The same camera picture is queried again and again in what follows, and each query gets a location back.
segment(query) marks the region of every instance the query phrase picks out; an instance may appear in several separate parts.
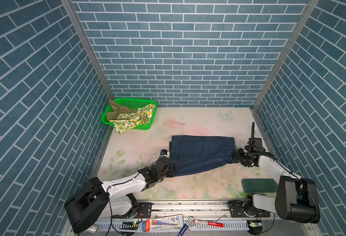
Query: blue brick wallpaper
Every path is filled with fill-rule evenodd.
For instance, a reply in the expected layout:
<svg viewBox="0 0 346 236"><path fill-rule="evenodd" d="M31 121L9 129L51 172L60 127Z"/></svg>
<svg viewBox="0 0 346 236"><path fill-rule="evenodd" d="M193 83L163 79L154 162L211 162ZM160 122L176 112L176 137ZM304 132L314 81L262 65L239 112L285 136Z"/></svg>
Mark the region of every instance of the blue brick wallpaper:
<svg viewBox="0 0 346 236"><path fill-rule="evenodd" d="M317 183L321 233L346 236L346 0L320 0L257 114L280 160Z"/></svg>
<svg viewBox="0 0 346 236"><path fill-rule="evenodd" d="M251 106L307 0L73 0L116 97Z"/></svg>
<svg viewBox="0 0 346 236"><path fill-rule="evenodd" d="M0 0L0 236L56 235L107 96L59 0Z"/></svg>

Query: pen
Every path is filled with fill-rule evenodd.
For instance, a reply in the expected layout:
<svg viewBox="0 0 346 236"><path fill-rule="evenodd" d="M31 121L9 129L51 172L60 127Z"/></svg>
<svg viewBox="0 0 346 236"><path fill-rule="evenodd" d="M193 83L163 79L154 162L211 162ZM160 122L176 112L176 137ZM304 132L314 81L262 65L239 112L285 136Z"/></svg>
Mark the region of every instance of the pen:
<svg viewBox="0 0 346 236"><path fill-rule="evenodd" d="M193 221L196 224L205 224L205 225L212 225L212 226L217 226L217 227L224 227L223 223L215 223L215 222L211 222L211 221L206 221L206 220L198 220L198 219L194 219Z"/></svg>
<svg viewBox="0 0 346 236"><path fill-rule="evenodd" d="M184 227L181 229L181 231L178 233L178 236L182 236L184 235L184 233L186 232L186 230L189 228L191 222L193 222L193 217L190 216L190 218L187 220L186 224L184 225Z"/></svg>

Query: blue marker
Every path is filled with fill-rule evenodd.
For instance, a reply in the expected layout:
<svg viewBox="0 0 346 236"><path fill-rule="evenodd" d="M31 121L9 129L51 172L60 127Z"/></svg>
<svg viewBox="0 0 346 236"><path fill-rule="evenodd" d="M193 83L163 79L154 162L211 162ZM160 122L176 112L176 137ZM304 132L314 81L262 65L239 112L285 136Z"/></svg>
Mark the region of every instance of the blue marker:
<svg viewBox="0 0 346 236"><path fill-rule="evenodd" d="M184 227L181 229L181 231L178 233L178 236L183 236L186 230L189 228L190 224L193 222L193 217L190 216L190 218L187 220Z"/></svg>

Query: red marker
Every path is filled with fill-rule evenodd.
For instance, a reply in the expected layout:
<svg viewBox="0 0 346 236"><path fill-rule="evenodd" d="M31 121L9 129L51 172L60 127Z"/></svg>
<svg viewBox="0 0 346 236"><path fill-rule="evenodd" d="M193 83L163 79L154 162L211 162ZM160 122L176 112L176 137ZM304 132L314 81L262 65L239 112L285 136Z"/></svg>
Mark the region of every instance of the red marker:
<svg viewBox="0 0 346 236"><path fill-rule="evenodd" d="M217 227L224 227L223 223L216 223L216 222L211 222L211 221L206 221L206 220L198 220L194 219L193 221L196 224L205 224L205 225L212 225L212 226L217 226Z"/></svg>

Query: metal bracket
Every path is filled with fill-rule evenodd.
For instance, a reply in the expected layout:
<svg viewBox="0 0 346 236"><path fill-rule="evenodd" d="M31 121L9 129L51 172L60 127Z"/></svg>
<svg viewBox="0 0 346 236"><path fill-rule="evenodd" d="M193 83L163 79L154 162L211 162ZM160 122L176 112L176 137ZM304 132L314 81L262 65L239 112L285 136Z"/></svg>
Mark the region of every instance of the metal bracket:
<svg viewBox="0 0 346 236"><path fill-rule="evenodd" d="M151 218L152 203L151 202L140 202L139 209L142 210L143 219ZM127 215L115 215L113 219L127 219Z"/></svg>
<svg viewBox="0 0 346 236"><path fill-rule="evenodd" d="M242 203L230 202L229 206L232 218L251 217L245 213L244 206ZM270 213L267 211L262 211L262 213L260 213L260 217L270 217Z"/></svg>
<svg viewBox="0 0 346 236"><path fill-rule="evenodd" d="M108 127L108 129L106 131L106 135L105 135L104 141L102 143L101 149L100 149L100 151L98 153L96 162L93 165L93 169L92 169L92 171L90 173L89 179L97 177L98 170L100 169L101 162L102 162L102 159L104 158L105 151L106 151L107 145L109 144L109 140L110 140L110 136L111 136L112 132L113 132L113 127L111 127L109 125L109 127Z"/></svg>

